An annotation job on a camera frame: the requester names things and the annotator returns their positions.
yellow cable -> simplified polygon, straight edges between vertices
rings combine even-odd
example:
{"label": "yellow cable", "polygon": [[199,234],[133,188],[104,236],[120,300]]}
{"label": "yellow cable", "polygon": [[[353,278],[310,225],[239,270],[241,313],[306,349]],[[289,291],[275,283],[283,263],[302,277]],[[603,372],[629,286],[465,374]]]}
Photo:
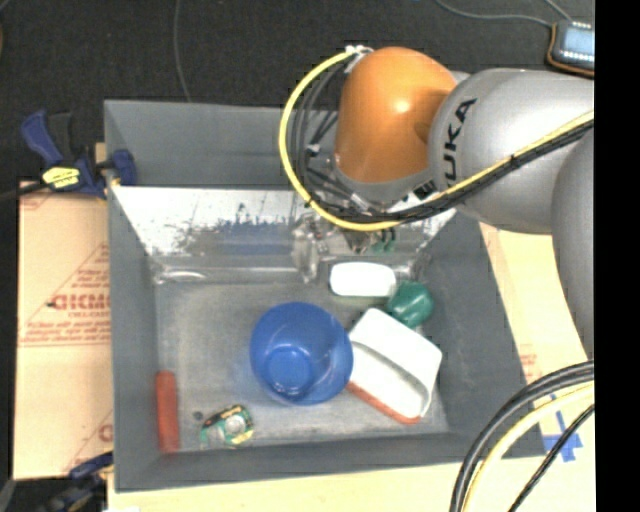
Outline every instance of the yellow cable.
{"label": "yellow cable", "polygon": [[[345,52],[339,53],[324,62],[318,64],[315,68],[313,68],[301,81],[298,83],[296,88],[291,93],[289,100],[287,101],[284,111],[282,113],[282,117],[280,119],[280,130],[278,134],[278,149],[280,151],[280,159],[282,161],[282,165],[284,167],[285,173],[289,178],[289,181],[293,185],[296,192],[304,199],[304,201],[313,208],[316,213],[318,213],[321,217],[325,218],[329,222],[345,229],[352,229],[355,231],[380,231],[383,229],[389,229],[394,226],[400,224],[400,221],[381,221],[381,222],[372,222],[369,224],[360,223],[360,222],[350,222],[324,210],[318,203],[316,203],[313,199],[311,199],[311,194],[304,188],[304,185],[300,183],[298,176],[296,175],[293,166],[291,164],[291,160],[289,159],[289,153],[287,151],[287,126],[289,124],[289,119],[291,118],[291,114],[293,112],[294,106],[297,103],[298,99],[302,95],[303,91],[313,82],[320,74],[329,69],[331,66],[348,59],[349,57],[354,56],[358,51],[356,49],[350,49]],[[537,141],[525,146],[524,148],[516,151],[512,155],[509,155],[502,160],[494,163],[493,165],[475,173],[473,176],[462,180],[460,183],[457,183],[453,187],[448,188],[442,192],[438,192],[431,196],[427,201],[425,201],[423,206],[428,206],[433,201],[446,197],[448,195],[457,192],[458,190],[470,185],[471,183],[484,178],[488,174],[494,172],[498,167],[507,163],[513,157],[519,157],[520,155],[526,153],[527,151],[531,151],[542,144],[553,140],[556,137],[563,135],[564,133],[569,132],[570,130],[578,127],[579,125],[592,120],[594,117],[594,111],[591,110],[585,114],[578,116],[575,119],[572,119],[568,123],[562,125],[561,127],[553,130],[547,135],[541,137]]]}
{"label": "yellow cable", "polygon": [[339,53],[331,57],[330,59],[325,60],[320,63],[318,66],[313,68],[296,86],[296,88],[291,93],[287,104],[284,107],[284,111],[282,113],[282,118],[280,119],[280,132],[278,134],[278,148],[280,150],[280,159],[282,160],[282,165],[284,166],[284,170],[287,173],[287,177],[289,181],[293,185],[293,188],[300,194],[302,199],[311,206],[321,217],[324,217],[329,222],[345,229],[353,229],[356,231],[380,231],[382,229],[389,229],[394,226],[400,224],[398,221],[385,221],[385,222],[373,222],[371,224],[361,224],[358,222],[349,222],[343,220],[335,215],[330,214],[325,211],[318,203],[316,203],[313,199],[311,199],[311,195],[307,192],[307,189],[304,188],[300,180],[296,176],[295,171],[293,170],[293,166],[291,165],[291,161],[289,160],[289,153],[287,151],[287,125],[289,124],[289,118],[291,117],[291,113],[293,112],[293,107],[295,106],[298,98],[302,95],[302,92],[308,87],[308,85],[313,82],[321,73],[325,70],[329,69],[331,66],[341,62],[349,57],[352,57],[356,54],[355,50],[346,51],[343,53]]}
{"label": "yellow cable", "polygon": [[593,400],[594,391],[595,384],[592,382],[537,407],[511,427],[491,449],[484,462],[478,465],[478,469],[474,473],[471,484],[469,485],[469,490],[462,506],[462,512],[469,512],[471,510],[471,504],[477,494],[477,489],[480,486],[480,482],[486,477],[488,469],[502,458],[513,443],[520,439],[536,423],[539,423],[542,418],[559,411],[562,407],[584,398],[591,398],[591,400]]}

green bottle cap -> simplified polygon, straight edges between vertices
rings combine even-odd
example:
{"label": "green bottle cap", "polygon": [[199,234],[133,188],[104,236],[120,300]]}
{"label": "green bottle cap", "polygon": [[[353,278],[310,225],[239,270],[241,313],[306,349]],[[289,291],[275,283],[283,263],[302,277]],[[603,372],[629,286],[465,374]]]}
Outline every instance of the green bottle cap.
{"label": "green bottle cap", "polygon": [[417,281],[402,281],[386,305],[387,313],[413,329],[433,313],[434,301],[427,288]]}

cardboard box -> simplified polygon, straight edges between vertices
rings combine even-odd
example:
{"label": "cardboard box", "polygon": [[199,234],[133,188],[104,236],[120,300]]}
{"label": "cardboard box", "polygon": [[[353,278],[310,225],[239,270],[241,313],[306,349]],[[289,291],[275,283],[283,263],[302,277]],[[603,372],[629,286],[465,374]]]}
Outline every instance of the cardboard box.
{"label": "cardboard box", "polygon": [[63,476],[113,445],[106,202],[20,200],[13,478]]}

gray bin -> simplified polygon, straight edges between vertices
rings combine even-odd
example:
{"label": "gray bin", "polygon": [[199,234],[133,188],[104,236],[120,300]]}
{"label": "gray bin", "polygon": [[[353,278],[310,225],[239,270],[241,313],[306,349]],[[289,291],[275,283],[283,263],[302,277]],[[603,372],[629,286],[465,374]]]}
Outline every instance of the gray bin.
{"label": "gray bin", "polygon": [[[422,422],[400,425],[347,391],[311,407],[275,404],[261,392],[249,371],[248,337],[270,305],[314,302],[347,328],[376,305],[333,296],[322,263],[311,281],[294,265],[291,223],[303,206],[280,170],[279,117],[277,109],[105,104],[107,152],[129,149],[140,173],[138,187],[109,195],[119,491],[461,461],[525,384],[479,226],[455,214],[440,225],[401,228],[394,255],[370,257],[420,279],[436,300],[421,329],[443,361]],[[267,221],[254,206],[260,222],[243,223],[234,197],[249,205],[276,198],[293,213]],[[158,448],[160,369],[178,383],[182,448],[172,454]],[[202,449],[194,414],[235,402],[254,415],[255,439],[237,450]],[[510,452],[540,453],[539,433]]]}

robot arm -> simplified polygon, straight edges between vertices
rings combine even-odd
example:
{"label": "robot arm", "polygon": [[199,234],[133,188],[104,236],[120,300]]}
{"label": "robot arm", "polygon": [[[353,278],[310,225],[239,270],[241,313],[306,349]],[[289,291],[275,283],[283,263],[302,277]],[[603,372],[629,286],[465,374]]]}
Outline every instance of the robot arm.
{"label": "robot arm", "polygon": [[[354,55],[328,165],[313,170],[341,192],[305,187],[317,150],[305,147],[304,122],[294,122],[291,148],[288,119],[315,78]],[[305,101],[296,116],[313,108]],[[593,105],[594,82],[587,78],[489,69],[457,83],[419,52],[356,49],[321,64],[294,90],[280,126],[280,153],[294,188],[347,230],[388,229],[455,206],[501,229],[552,234],[565,295],[592,358]],[[426,191],[424,201],[398,211],[417,190]]]}

